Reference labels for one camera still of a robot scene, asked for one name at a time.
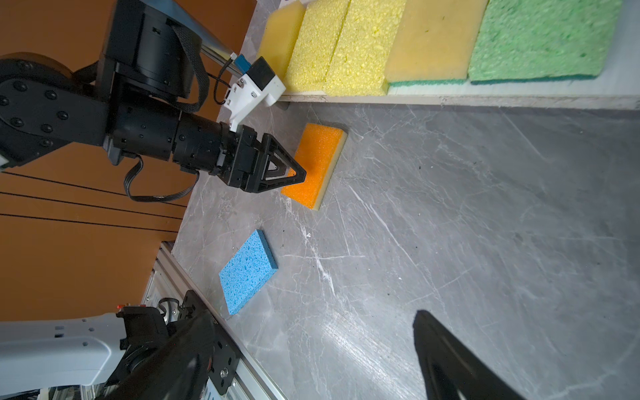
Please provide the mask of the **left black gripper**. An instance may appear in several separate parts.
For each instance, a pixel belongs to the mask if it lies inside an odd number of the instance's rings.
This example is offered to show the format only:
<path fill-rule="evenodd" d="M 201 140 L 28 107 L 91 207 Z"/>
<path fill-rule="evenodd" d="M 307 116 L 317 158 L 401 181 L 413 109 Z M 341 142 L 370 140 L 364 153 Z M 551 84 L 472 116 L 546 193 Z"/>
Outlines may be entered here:
<path fill-rule="evenodd" d="M 247 193 L 263 193 L 303 183 L 306 170 L 276 138 L 234 133 L 226 123 L 192 114 L 182 116 L 173 146 L 173 161 L 184 171 L 204 171 Z"/>

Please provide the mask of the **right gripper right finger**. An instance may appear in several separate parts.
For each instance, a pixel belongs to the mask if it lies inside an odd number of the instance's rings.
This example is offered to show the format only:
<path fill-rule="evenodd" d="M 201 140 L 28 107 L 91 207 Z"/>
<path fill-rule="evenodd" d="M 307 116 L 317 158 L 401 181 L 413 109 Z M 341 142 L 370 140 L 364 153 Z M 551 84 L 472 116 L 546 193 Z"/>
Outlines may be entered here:
<path fill-rule="evenodd" d="M 427 398 L 522 398 L 430 312 L 417 311 L 413 336 Z"/>

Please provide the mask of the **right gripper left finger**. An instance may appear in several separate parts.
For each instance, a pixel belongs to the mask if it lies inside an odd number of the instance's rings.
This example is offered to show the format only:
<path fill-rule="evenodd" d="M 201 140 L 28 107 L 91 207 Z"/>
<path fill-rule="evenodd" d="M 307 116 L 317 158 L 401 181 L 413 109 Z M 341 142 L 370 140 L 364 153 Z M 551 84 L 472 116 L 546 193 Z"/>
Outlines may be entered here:
<path fill-rule="evenodd" d="M 166 326 L 168 341 L 106 399 L 199 399 L 213 366 L 216 323 L 202 312 Z"/>

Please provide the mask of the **orange sponge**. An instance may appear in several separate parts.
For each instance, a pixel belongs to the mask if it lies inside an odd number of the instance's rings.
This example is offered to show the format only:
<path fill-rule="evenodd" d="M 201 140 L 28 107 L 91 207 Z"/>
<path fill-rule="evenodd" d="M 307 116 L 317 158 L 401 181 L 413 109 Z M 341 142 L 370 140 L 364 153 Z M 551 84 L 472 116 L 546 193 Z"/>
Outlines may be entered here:
<path fill-rule="evenodd" d="M 306 178 L 284 187 L 281 194 L 318 211 L 347 137 L 340 128 L 308 123 L 294 156 L 306 171 Z"/>

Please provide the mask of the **light yellow sponge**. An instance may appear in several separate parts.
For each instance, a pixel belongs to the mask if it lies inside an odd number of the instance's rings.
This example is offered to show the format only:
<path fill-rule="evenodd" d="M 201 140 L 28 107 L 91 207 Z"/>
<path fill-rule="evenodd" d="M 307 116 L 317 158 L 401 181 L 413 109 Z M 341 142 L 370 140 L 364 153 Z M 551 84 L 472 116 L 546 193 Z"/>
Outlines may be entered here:
<path fill-rule="evenodd" d="M 384 70 L 406 7 L 404 0 L 352 1 L 323 91 L 331 97 L 384 96 Z"/>
<path fill-rule="evenodd" d="M 319 0 L 306 6 L 285 76 L 290 93 L 323 90 L 349 6 L 349 0 Z"/>

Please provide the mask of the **thick yellow sponge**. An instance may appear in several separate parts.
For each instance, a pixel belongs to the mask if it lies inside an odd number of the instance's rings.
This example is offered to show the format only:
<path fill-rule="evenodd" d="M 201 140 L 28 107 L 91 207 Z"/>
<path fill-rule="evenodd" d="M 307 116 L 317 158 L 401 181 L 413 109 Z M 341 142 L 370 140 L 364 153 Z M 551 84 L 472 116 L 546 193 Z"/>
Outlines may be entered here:
<path fill-rule="evenodd" d="M 264 58 L 282 81 L 285 80 L 305 12 L 306 7 L 300 1 L 293 1 L 272 13 L 267 20 L 257 58 Z"/>

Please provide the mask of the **dark yellow sponge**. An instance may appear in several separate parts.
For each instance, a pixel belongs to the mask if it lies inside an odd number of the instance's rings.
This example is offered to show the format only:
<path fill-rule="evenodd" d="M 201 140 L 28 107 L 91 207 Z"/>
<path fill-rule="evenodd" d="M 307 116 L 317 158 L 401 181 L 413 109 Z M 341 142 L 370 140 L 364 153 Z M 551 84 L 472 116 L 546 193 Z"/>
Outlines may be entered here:
<path fill-rule="evenodd" d="M 384 76 L 390 84 L 467 79 L 485 0 L 406 2 Z"/>

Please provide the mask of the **green sponge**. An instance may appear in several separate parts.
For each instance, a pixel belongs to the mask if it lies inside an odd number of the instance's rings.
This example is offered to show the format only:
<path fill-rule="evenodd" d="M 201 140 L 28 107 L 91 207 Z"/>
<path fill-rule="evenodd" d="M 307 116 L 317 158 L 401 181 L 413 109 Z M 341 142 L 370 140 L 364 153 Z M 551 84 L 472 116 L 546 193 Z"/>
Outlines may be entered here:
<path fill-rule="evenodd" d="M 595 78 L 621 1 L 490 1 L 468 68 L 472 83 Z"/>

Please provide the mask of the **white two-tier shelf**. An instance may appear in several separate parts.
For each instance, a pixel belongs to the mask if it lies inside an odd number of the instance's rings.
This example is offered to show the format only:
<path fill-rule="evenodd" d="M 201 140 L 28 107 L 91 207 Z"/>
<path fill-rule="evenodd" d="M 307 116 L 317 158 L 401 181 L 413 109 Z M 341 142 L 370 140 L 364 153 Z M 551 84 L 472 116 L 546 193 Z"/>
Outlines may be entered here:
<path fill-rule="evenodd" d="M 413 85 L 386 96 L 330 97 L 285 93 L 282 102 L 439 105 L 505 108 L 639 109 L 639 2 L 623 3 L 606 65 L 595 79 L 548 82 Z"/>

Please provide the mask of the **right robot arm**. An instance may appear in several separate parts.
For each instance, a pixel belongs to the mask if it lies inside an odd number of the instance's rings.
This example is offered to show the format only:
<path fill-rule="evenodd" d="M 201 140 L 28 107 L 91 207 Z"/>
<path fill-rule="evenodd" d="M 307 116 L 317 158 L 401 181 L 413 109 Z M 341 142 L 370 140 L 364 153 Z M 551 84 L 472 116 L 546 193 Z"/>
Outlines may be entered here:
<path fill-rule="evenodd" d="M 419 311 L 414 346 L 430 399 L 515 399 L 517 392 L 435 316 Z M 206 310 L 165 323 L 158 310 L 67 321 L 3 323 L 1 394 L 46 387 L 113 385 L 112 399 L 200 399 L 212 384 L 225 394 L 239 353 Z"/>

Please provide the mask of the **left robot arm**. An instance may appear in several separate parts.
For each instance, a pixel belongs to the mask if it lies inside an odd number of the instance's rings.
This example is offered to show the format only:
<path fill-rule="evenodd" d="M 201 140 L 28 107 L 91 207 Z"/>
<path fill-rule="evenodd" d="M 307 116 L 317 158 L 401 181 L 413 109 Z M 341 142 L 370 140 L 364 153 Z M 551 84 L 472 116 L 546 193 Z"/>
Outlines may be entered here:
<path fill-rule="evenodd" d="M 118 1 L 96 63 L 71 71 L 35 53 L 1 59 L 1 167 L 70 143 L 103 148 L 112 164 L 171 161 L 247 193 L 302 183 L 305 169 L 271 134 L 243 120 L 285 87 L 268 62 L 250 63 L 174 1 Z"/>

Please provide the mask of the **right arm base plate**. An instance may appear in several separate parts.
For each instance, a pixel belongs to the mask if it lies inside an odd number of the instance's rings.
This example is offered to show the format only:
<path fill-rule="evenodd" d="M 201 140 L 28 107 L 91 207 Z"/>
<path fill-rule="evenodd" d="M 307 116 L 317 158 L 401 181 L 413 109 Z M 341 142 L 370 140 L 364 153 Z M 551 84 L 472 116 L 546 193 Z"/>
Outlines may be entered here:
<path fill-rule="evenodd" d="M 231 340 L 230 335 L 218 319 L 213 316 L 213 313 L 200 296 L 194 290 L 186 291 L 178 320 L 183 321 L 196 318 L 202 313 L 211 318 L 213 325 L 206 335 L 207 339 L 212 342 L 212 344 L 208 346 L 212 355 L 208 381 L 216 389 L 218 395 L 212 395 L 210 398 L 222 399 L 232 386 L 236 376 L 239 350 L 233 340 Z"/>

